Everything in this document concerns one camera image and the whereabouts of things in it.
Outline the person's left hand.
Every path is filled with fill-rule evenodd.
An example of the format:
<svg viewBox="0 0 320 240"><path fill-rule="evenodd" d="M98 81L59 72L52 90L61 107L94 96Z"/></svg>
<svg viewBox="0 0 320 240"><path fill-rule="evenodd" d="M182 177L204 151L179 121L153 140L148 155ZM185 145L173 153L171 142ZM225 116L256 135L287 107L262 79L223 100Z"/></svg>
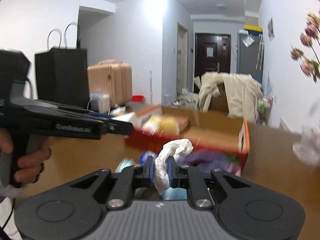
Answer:
<svg viewBox="0 0 320 240"><path fill-rule="evenodd" d="M53 137L47 137L37 151L18 159L19 170L14 174L18 183L31 184L38 181L40 173L44 170L44 162L52 155L52 142ZM1 153L11 154L13 149L10 134L1 128Z"/></svg>

